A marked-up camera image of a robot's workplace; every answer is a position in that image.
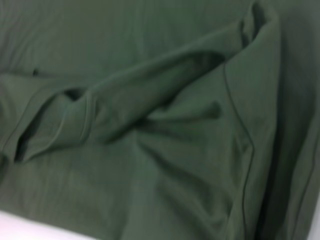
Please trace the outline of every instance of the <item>green fabric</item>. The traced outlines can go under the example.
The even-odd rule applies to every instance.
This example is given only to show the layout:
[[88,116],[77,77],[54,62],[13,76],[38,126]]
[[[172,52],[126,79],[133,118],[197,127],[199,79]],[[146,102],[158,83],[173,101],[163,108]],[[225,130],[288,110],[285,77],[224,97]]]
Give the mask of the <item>green fabric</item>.
[[0,210],[102,240],[306,238],[318,115],[280,119],[300,105],[270,7],[16,1],[0,21]]

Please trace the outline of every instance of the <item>olive green garment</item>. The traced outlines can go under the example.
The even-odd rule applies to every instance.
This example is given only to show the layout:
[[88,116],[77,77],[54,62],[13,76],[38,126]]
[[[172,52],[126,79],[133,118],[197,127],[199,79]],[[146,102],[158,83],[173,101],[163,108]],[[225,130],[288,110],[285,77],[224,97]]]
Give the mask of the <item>olive green garment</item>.
[[254,238],[280,29],[260,3],[109,77],[0,77],[0,209],[103,240]]

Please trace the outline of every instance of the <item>green cloth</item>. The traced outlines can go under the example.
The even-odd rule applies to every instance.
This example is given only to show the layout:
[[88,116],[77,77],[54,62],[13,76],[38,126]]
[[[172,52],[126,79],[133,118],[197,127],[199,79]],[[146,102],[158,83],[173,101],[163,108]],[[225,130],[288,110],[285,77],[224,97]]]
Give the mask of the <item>green cloth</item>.
[[[190,2],[197,13],[207,6]],[[57,12],[13,29],[15,51],[0,60],[9,72],[0,77],[0,210],[102,240],[303,239],[308,227],[296,221],[301,199],[316,201],[306,194],[317,187],[312,165],[297,161],[281,229],[264,202],[281,69],[272,9],[254,3],[243,16],[247,4],[213,1],[188,18],[168,1],[109,5],[126,9],[124,21],[94,5],[85,11],[97,17],[82,20],[82,1],[38,4],[19,8],[17,21],[4,16],[9,29],[28,25],[25,13]],[[311,128],[300,155],[310,164],[316,119]],[[311,219],[312,204],[301,206]]]

